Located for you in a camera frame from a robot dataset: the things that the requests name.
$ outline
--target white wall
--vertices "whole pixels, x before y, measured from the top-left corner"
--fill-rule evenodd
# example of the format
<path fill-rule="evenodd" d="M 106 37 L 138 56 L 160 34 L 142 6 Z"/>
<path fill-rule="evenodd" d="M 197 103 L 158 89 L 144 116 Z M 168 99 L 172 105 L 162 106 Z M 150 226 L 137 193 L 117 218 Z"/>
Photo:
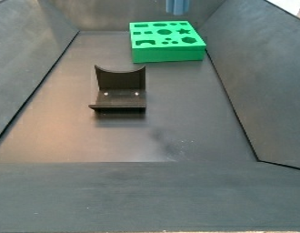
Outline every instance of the white wall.
<path fill-rule="evenodd" d="M 293 15 L 297 15 L 300 12 L 300 0 L 268 0 L 268 2 L 277 5 Z"/>

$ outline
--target black holder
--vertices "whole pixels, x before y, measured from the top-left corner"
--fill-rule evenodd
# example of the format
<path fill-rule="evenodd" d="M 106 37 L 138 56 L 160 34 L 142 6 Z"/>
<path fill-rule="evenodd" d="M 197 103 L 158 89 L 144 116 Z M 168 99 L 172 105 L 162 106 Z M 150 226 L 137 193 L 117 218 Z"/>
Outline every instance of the black holder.
<path fill-rule="evenodd" d="M 98 95 L 94 105 L 100 110 L 141 110 L 146 108 L 145 98 L 145 66 L 129 72 L 113 72 L 97 66 L 96 76 L 98 82 Z"/>

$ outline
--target shape sorter block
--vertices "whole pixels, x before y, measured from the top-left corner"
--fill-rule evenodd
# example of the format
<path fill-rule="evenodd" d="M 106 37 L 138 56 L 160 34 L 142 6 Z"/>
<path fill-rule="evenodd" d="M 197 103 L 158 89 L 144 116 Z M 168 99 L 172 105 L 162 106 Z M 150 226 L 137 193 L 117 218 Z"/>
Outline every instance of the shape sorter block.
<path fill-rule="evenodd" d="M 133 63 L 202 60 L 206 44 L 188 21 L 129 23 Z"/>

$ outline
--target circle-shaped hole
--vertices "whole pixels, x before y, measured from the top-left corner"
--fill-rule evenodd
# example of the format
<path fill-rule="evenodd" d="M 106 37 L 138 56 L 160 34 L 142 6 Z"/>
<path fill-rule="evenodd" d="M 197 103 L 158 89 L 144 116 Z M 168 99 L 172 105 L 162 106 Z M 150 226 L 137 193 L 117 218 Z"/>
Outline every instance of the circle-shaped hole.
<path fill-rule="evenodd" d="M 157 32 L 158 32 L 161 35 L 169 35 L 169 34 L 172 34 L 172 31 L 168 30 L 168 29 L 161 29 L 161 30 L 158 30 Z"/>

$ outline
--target bin floor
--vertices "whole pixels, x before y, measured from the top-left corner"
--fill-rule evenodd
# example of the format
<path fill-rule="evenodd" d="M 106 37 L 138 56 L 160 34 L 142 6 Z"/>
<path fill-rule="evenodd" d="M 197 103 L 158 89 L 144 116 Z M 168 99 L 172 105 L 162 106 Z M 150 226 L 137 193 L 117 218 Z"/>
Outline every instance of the bin floor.
<path fill-rule="evenodd" d="M 209 58 L 146 65 L 145 116 L 96 116 L 93 65 L 133 68 L 128 34 L 77 37 L 0 140 L 0 232 L 300 231 L 300 170 L 256 162 Z"/>
<path fill-rule="evenodd" d="M 93 66 L 128 71 L 128 33 L 82 33 L 0 140 L 0 163 L 254 161 L 208 57 L 146 64 L 145 115 L 98 116 Z"/>

